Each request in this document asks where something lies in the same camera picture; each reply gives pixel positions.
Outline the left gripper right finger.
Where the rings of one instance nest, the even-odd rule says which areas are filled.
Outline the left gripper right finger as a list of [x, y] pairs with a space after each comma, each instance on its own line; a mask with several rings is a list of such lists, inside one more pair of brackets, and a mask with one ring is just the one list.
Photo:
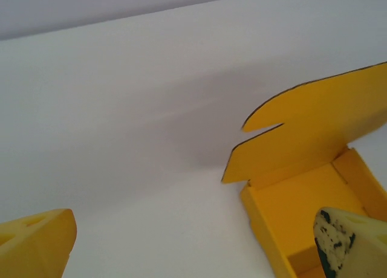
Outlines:
[[313, 233], [326, 277], [386, 277], [385, 221], [324, 207]]

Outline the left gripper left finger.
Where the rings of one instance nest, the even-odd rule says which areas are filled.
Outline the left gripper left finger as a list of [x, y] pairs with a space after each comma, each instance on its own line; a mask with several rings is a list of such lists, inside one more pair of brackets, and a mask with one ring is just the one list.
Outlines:
[[1, 223], [1, 277], [62, 277], [76, 236], [69, 208]]

